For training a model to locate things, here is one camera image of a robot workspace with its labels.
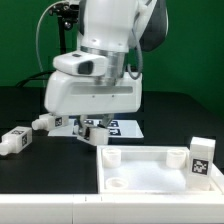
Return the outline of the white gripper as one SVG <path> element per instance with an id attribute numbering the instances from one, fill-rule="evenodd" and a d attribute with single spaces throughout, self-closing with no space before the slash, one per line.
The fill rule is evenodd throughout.
<path id="1" fill-rule="evenodd" d="M 55 115 L 77 117 L 78 136 L 89 138 L 86 115 L 104 114 L 100 122 L 107 128 L 116 113 L 136 112 L 140 108 L 142 77 L 133 80 L 125 74 L 115 86 L 96 85 L 90 77 L 54 72 L 48 81 L 44 106 Z"/>

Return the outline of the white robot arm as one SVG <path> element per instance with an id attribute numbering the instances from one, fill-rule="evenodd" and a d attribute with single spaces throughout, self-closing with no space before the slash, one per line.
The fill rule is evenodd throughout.
<path id="1" fill-rule="evenodd" d="M 141 105 L 142 53 L 167 32 L 166 0 L 81 0 L 78 48 L 54 58 L 45 108 L 76 116 L 80 140 L 107 143 L 114 115 Z"/>

